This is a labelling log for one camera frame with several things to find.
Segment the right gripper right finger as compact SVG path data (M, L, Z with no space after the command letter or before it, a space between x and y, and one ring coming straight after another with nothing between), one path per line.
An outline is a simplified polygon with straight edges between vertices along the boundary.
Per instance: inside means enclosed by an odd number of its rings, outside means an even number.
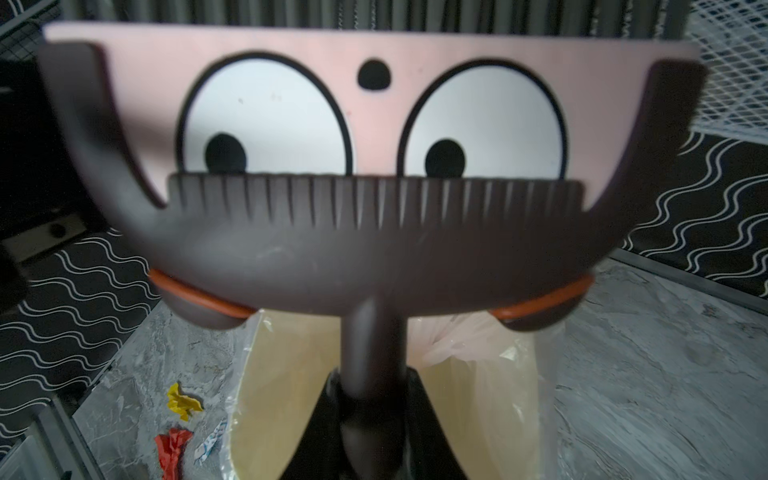
M467 476L441 428L424 384L418 372L412 368L407 369L406 386L403 478L466 479Z

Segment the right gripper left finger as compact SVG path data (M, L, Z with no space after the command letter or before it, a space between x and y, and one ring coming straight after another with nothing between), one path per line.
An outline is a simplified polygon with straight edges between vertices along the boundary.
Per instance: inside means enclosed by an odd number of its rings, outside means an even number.
M340 374L327 377L281 479L337 480L344 470L345 453L341 440Z

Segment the clear plastic bin liner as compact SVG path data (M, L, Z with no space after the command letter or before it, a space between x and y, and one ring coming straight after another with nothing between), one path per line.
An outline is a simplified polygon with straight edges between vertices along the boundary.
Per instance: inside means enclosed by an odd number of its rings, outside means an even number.
M262 311L234 330L228 417L215 440L226 479L275 479L287 467L329 374L339 319ZM485 312L416 317L407 362L472 479L554 479L554 395L564 330L504 328Z

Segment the cream trash bin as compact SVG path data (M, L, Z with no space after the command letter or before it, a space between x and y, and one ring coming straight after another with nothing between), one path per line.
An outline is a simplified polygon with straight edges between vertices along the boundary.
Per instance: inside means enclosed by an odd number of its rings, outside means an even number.
M341 439L340 327L265 312L228 429L233 479L351 479ZM486 312L408 323L408 437L402 479L541 475L538 368L530 334Z

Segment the brown cartoon-face hand broom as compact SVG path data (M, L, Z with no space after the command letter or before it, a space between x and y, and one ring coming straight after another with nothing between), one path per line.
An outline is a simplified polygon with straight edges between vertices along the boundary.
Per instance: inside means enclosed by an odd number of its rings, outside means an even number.
M351 479L400 478L408 321L562 321L708 74L685 41L72 20L44 38L72 163L174 312L339 319Z

